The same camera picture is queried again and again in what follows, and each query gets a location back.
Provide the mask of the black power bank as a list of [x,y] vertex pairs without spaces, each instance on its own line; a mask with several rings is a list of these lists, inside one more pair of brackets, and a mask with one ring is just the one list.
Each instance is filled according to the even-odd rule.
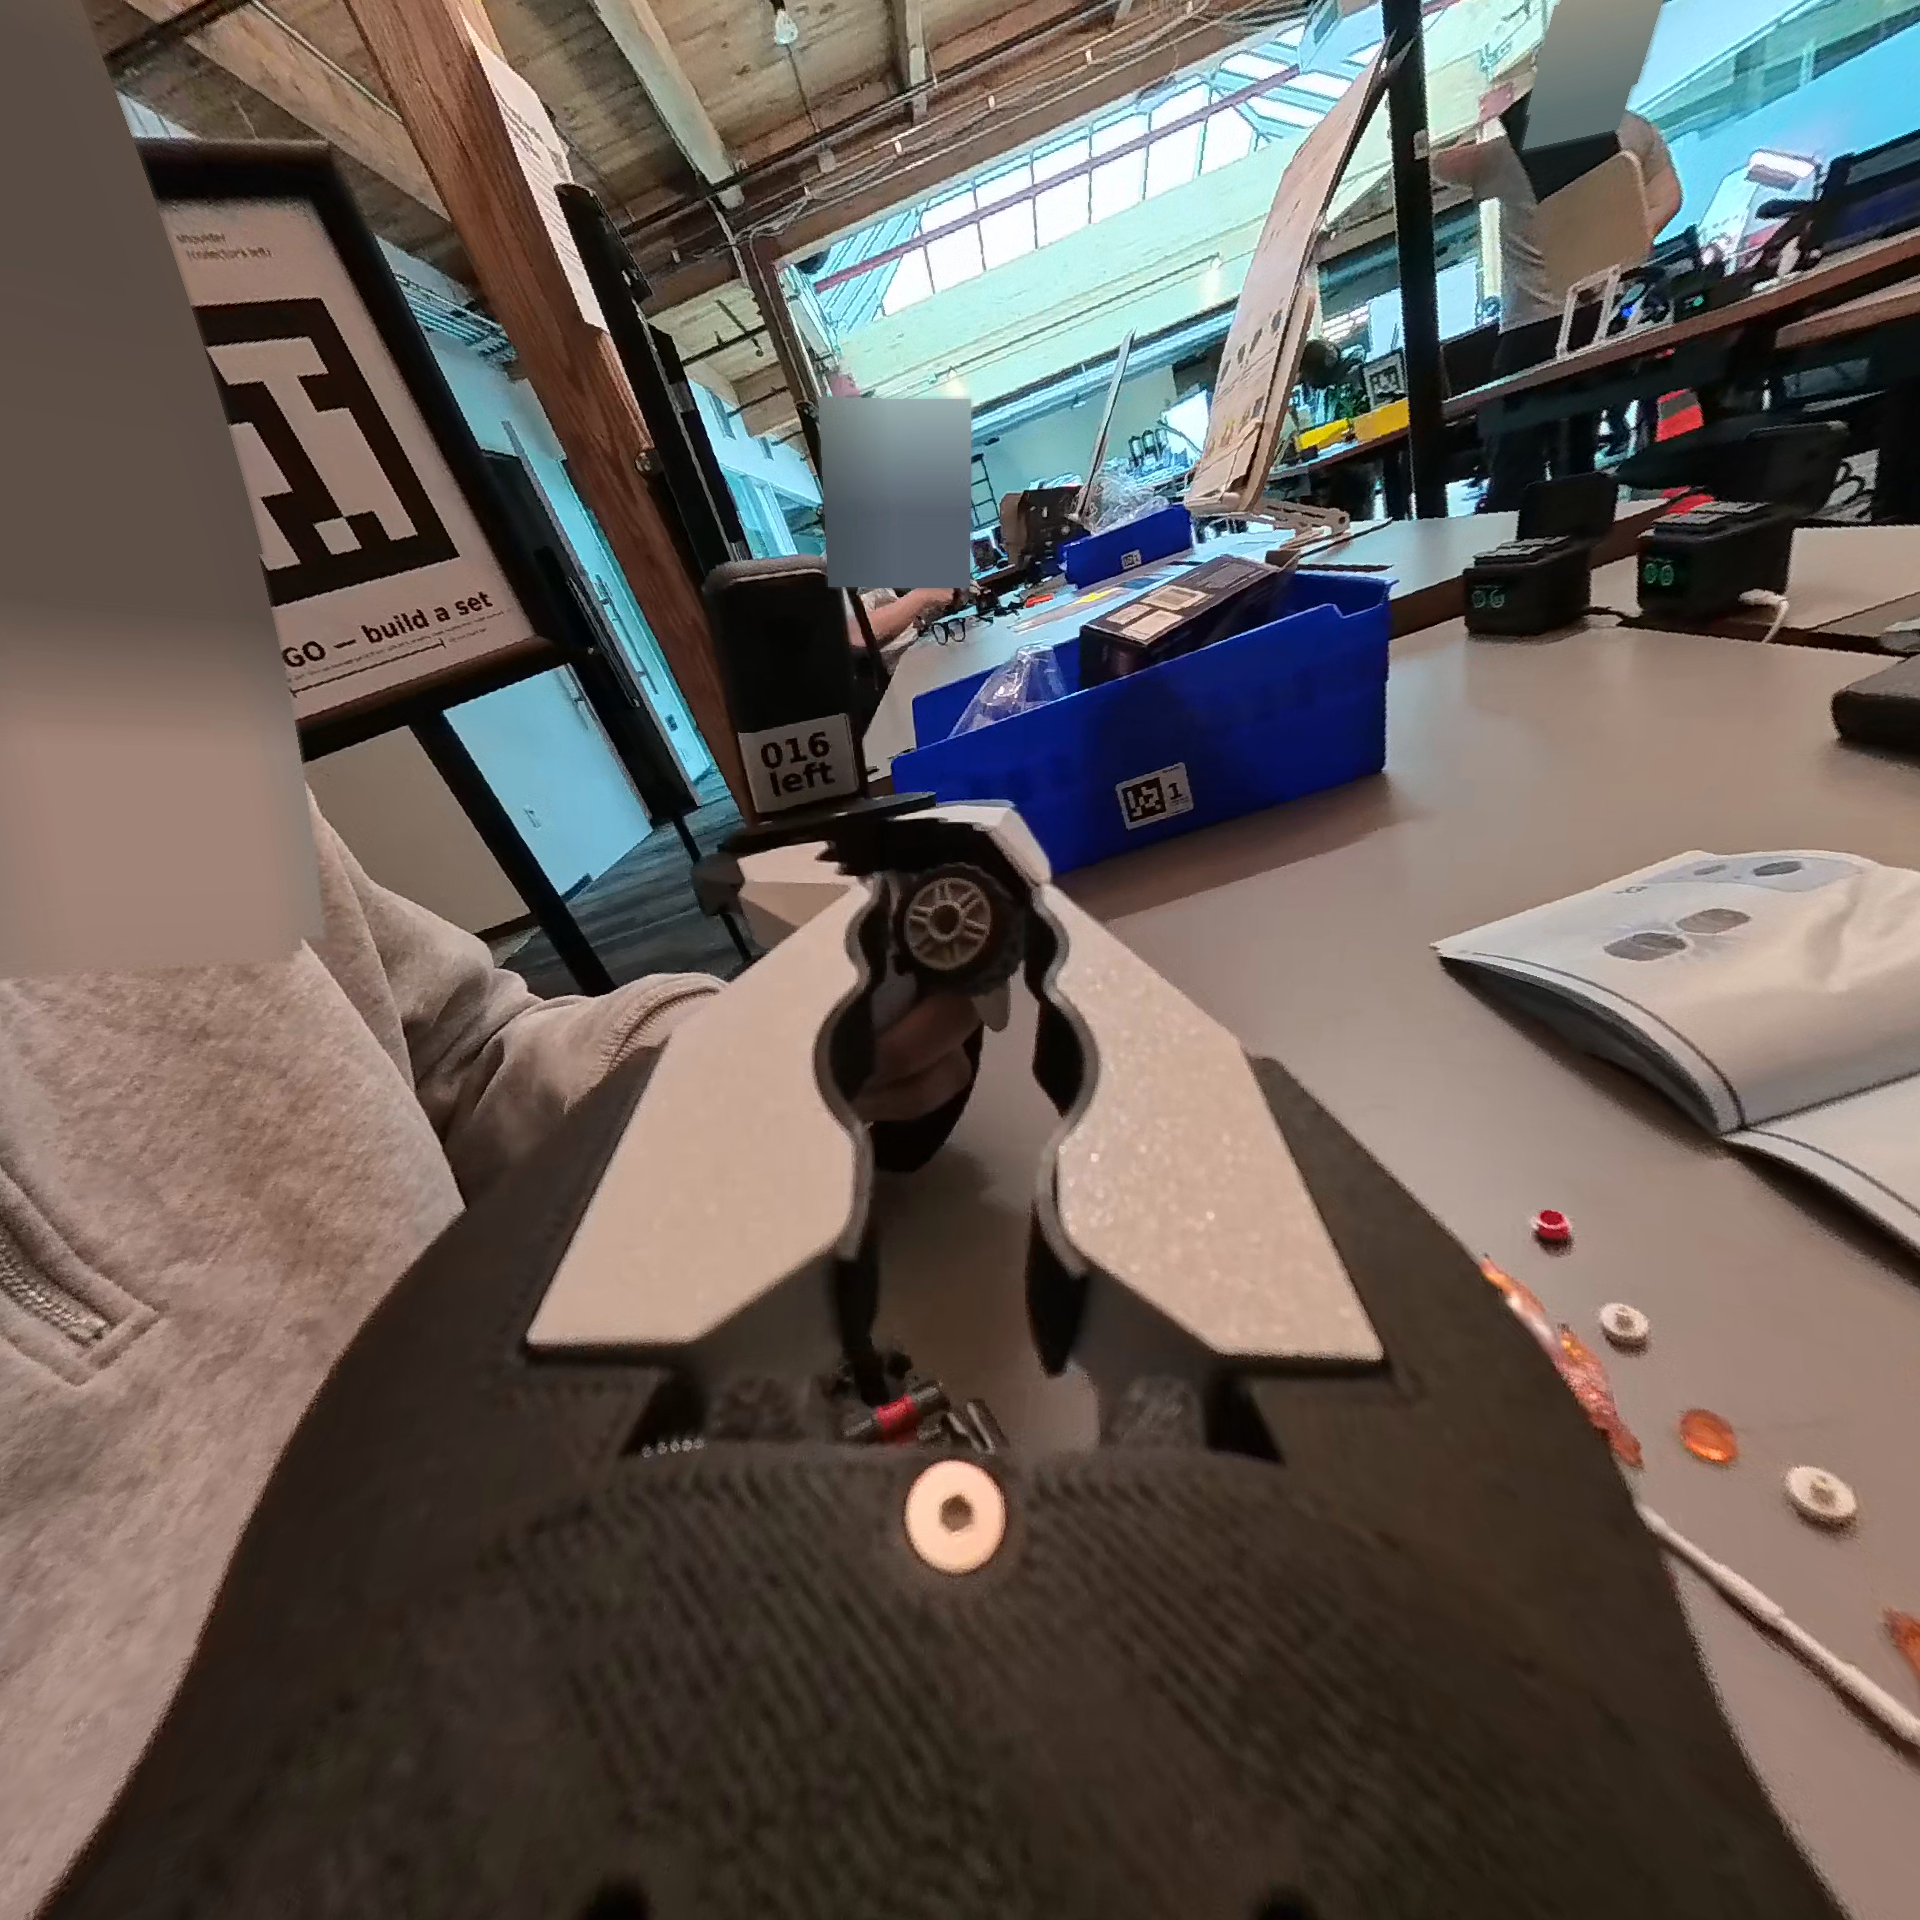
[[1918,761],[1918,654],[1847,685],[1832,695],[1837,738],[1852,748]]

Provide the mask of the clear plastic bag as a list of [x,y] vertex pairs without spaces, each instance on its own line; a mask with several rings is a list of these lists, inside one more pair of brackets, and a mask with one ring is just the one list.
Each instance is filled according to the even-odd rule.
[[970,695],[953,737],[972,737],[1067,701],[1076,691],[1073,668],[1074,663],[1062,668],[1057,646],[1037,642],[1020,646]]

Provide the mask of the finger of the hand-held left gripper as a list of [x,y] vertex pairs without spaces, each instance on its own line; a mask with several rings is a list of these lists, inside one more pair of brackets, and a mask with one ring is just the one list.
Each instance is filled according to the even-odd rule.
[[745,969],[791,940],[813,959],[846,957],[870,907],[870,883],[845,872],[828,845],[708,854],[692,867],[692,890],[705,913],[733,919],[742,932]]
[[1020,812],[1006,803],[934,804],[896,823],[896,872],[968,867],[1022,904],[1053,884],[1051,861]]

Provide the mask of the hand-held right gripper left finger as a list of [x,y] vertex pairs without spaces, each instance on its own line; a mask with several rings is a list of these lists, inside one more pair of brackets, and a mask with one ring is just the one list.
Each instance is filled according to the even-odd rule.
[[852,878],[667,1043],[561,1256],[542,1359],[836,1364],[873,1345],[875,1154],[842,1091],[873,1027]]

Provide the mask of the wooden desk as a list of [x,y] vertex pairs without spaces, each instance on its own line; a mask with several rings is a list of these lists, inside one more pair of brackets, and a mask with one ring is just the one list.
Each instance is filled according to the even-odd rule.
[[1857,309],[1885,321],[1890,301],[1916,315],[1918,231],[1832,253],[1811,271],[1749,298],[1645,327],[1508,375],[1444,404],[1449,424],[1472,423],[1482,443],[1514,430],[1595,418],[1672,392],[1753,384],[1785,354],[1841,334]]

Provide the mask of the person's left hand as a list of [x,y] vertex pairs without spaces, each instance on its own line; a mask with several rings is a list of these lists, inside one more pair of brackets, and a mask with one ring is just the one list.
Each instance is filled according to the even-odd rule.
[[983,1027],[976,1001],[934,993],[879,1029],[873,1069],[852,1100],[859,1118],[868,1126],[918,1122],[965,1097]]

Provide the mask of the white paper notice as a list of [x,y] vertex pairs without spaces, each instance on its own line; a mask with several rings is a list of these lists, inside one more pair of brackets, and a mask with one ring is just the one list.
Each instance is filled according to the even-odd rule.
[[561,199],[561,188],[575,184],[565,139],[532,85],[514,72],[506,61],[482,41],[470,36],[470,45],[500,111],[517,165],[529,182],[541,224],[567,279],[572,303],[585,324],[600,334],[609,334],[609,319],[596,297]]

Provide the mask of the blue plastic bin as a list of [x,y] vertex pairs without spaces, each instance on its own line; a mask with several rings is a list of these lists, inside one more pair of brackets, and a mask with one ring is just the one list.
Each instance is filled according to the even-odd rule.
[[1164,500],[1141,514],[1064,540],[1058,566],[1073,588],[1087,591],[1127,574],[1164,565],[1192,550],[1192,517],[1179,500]]
[[1060,874],[1380,777],[1390,580],[1296,573],[1275,617],[1080,689],[1079,638],[1049,648],[1067,691],[961,732],[989,674],[914,698],[903,795],[1012,804]]

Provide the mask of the person's left forearm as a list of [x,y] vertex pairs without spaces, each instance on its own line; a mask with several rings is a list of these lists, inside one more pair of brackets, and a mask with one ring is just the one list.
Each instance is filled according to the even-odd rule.
[[713,975],[667,972],[607,997],[541,999],[519,975],[493,972],[418,1084],[463,1198],[494,1188],[609,1079],[658,1055],[721,993]]

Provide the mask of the dark cardboard box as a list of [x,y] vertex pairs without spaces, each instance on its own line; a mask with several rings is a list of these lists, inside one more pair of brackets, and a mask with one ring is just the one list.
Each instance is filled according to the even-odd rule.
[[1098,614],[1080,630],[1080,693],[1188,659],[1285,614],[1292,568],[1219,556]]

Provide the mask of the orange lego flame piece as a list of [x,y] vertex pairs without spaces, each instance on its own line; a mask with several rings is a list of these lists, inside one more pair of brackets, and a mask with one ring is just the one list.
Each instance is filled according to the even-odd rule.
[[1599,1357],[1570,1326],[1557,1323],[1542,1300],[1498,1263],[1481,1261],[1481,1274],[1500,1292],[1505,1307],[1548,1357],[1557,1376],[1574,1397],[1588,1425],[1606,1442],[1612,1459],[1623,1468],[1641,1472],[1645,1468],[1643,1444],[1626,1426],[1612,1383]]

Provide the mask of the person's grey sweater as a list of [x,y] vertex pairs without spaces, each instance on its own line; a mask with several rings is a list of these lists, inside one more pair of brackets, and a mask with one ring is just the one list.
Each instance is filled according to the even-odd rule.
[[4,981],[4,1917],[109,1813],[278,1450],[470,1202],[421,1079],[506,971],[310,823],[290,959]]

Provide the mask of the black lego tire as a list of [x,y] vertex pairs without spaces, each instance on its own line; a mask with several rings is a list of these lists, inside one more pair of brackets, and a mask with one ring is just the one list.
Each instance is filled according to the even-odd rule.
[[968,997],[975,1002],[991,1001],[1010,986],[1016,972],[1025,965],[1027,954],[1027,926],[1028,926],[1028,902],[1014,902],[1008,890],[998,884],[992,877],[975,871],[979,877],[991,878],[1000,895],[1003,922],[996,948],[991,959],[983,960],[970,972],[954,976],[937,976],[916,971],[904,957],[901,948],[901,902],[903,898],[921,883],[926,874],[901,874],[892,872],[887,877],[887,954],[888,965],[899,972],[904,982],[906,993],[910,995],[908,1005],[933,995],[953,995]]

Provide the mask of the black lego motorcycle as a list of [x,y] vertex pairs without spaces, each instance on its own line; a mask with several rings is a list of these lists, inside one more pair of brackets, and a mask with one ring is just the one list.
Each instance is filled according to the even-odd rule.
[[899,1345],[877,1332],[879,1256],[862,1246],[832,1271],[831,1363],[819,1376],[828,1434],[856,1448],[934,1448],[1000,1457],[1008,1439],[981,1398],[954,1398]]

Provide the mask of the black metal pole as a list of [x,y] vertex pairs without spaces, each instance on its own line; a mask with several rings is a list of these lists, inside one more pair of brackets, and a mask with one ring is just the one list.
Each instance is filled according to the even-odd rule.
[[1427,9],[1382,2],[1390,181],[1404,328],[1406,471],[1419,518],[1444,518],[1444,352],[1438,328]]

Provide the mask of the instruction booklet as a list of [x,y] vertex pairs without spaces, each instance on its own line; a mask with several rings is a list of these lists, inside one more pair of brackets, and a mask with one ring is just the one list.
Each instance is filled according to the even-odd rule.
[[1437,959],[1918,1249],[1918,877],[1695,850]]

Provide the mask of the tan board on stand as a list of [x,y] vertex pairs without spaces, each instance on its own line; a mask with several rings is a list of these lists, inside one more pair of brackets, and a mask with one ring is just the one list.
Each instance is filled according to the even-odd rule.
[[1222,345],[1208,436],[1191,471],[1195,525],[1251,518],[1266,492],[1319,312],[1316,251],[1333,195],[1389,87],[1379,50],[1288,158]]

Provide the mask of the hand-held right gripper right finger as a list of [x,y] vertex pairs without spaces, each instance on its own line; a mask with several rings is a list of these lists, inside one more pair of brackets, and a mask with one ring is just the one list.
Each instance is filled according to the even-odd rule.
[[1030,896],[1028,1328],[1045,1373],[1369,1374],[1380,1332],[1296,1162],[1268,1062],[1057,884]]

